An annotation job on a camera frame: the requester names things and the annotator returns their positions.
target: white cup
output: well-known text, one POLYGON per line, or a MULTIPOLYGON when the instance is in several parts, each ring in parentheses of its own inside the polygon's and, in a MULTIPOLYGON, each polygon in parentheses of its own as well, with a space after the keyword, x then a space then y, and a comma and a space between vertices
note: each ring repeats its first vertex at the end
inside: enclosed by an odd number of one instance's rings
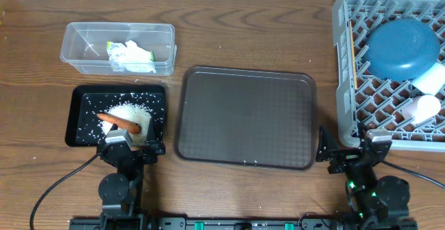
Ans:
POLYGON ((409 120, 414 118, 413 124, 426 121, 440 111, 440 100, 433 95, 422 95, 413 98, 412 103, 402 108, 402 116, 409 120))
POLYGON ((445 85, 445 66, 435 63, 421 76, 413 79, 411 84, 426 95, 436 95, 445 85))

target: plastic bin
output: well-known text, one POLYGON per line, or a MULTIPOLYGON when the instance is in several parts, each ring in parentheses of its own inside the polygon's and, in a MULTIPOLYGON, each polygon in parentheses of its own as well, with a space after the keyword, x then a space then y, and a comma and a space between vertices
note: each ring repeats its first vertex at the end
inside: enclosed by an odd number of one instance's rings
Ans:
POLYGON ((332 33, 337 47, 339 87, 337 118, 339 139, 348 147, 358 147, 358 125, 367 129, 386 128, 393 135, 392 149, 445 151, 445 87, 436 95, 441 111, 421 124, 405 120, 401 109, 422 93, 410 81, 382 80, 366 68, 362 56, 366 39, 379 25, 394 19, 417 19, 436 32, 441 43, 438 63, 445 63, 445 0, 336 0, 332 7, 332 33), (353 25, 355 52, 351 50, 353 25), (354 89, 353 64, 358 88, 354 89))
POLYGON ((63 38, 60 59, 82 74, 118 74, 166 76, 175 69, 175 28, 170 24, 122 22, 73 22, 68 24, 63 38), (154 69, 146 72, 140 63, 125 63, 114 67, 106 51, 107 42, 132 40, 138 47, 153 52, 154 69))

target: black tray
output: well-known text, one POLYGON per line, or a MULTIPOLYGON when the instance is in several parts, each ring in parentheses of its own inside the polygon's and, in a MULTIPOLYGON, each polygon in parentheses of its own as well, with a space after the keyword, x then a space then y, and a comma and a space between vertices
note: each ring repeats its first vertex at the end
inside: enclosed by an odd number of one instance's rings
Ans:
POLYGON ((184 77, 174 148, 190 161, 312 166, 316 85, 306 74, 194 67, 184 77))
POLYGON ((162 137, 165 122, 165 90, 160 85, 81 85, 72 92, 65 142, 70 147, 97 146, 104 137, 95 113, 124 102, 146 105, 162 137))

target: wire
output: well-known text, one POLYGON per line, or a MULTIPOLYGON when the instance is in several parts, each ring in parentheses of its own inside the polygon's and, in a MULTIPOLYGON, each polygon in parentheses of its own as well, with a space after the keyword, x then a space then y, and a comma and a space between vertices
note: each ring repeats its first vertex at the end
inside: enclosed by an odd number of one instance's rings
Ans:
POLYGON ((62 179, 55 182, 52 186, 50 186, 48 188, 48 190, 46 190, 43 193, 43 195, 40 197, 40 199, 35 204, 33 212, 31 213, 31 216, 29 218, 29 227, 31 228, 31 230, 34 230, 34 216, 35 216, 35 213, 37 212, 37 208, 39 207, 40 203, 42 203, 42 200, 49 194, 49 192, 51 192, 51 190, 53 190, 58 184, 64 182, 64 180, 70 178, 71 176, 75 175, 78 171, 80 171, 84 167, 88 166, 88 164, 92 163, 92 161, 95 160, 98 156, 99 156, 99 154, 95 154, 90 160, 85 162, 82 166, 78 167, 75 171, 70 172, 69 174, 65 175, 62 179))
POLYGON ((313 215, 316 215, 320 220, 321 220, 321 222, 325 225, 325 227, 327 227, 328 229, 331 229, 331 225, 329 224, 326 224, 326 222, 323 220, 323 218, 318 214, 318 213, 315 213, 315 212, 306 212, 306 213, 303 213, 302 215, 301 215, 301 217, 300 217, 300 219, 298 219, 298 226, 299 227, 301 227, 301 224, 300 224, 300 221, 301 221, 301 219, 306 215, 306 216, 309 216, 309 214, 313 214, 313 215))
POLYGON ((433 183, 435 185, 438 185, 441 188, 445 188, 445 185, 443 183, 440 183, 440 182, 438 182, 438 181, 436 181, 434 179, 431 179, 430 177, 425 176, 423 174, 419 174, 418 172, 414 172, 414 171, 408 170, 406 168, 399 167, 399 166, 394 165, 393 163, 389 163, 387 161, 381 161, 381 163, 383 163, 385 165, 388 165, 389 167, 393 167, 393 168, 395 168, 397 170, 400 170, 400 171, 403 171, 403 172, 407 172, 408 174, 412 174, 412 175, 414 175, 416 177, 422 178, 422 179, 424 179, 426 181, 429 181, 429 182, 431 182, 431 183, 433 183))

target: wooden stick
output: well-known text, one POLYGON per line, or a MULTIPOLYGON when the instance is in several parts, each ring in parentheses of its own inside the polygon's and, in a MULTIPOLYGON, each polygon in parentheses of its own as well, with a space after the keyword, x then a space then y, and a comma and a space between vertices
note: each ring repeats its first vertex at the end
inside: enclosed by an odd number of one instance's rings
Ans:
POLYGON ((353 37, 353 23, 349 21, 349 31, 350 31, 350 47, 353 55, 353 74, 354 74, 354 89, 357 90, 357 70, 355 68, 355 48, 354 48, 354 37, 353 37))
POLYGON ((116 124, 120 129, 128 130, 129 133, 132 134, 140 133, 140 127, 136 123, 129 122, 114 115, 107 115, 104 113, 98 113, 97 116, 101 120, 110 122, 111 124, 116 124))

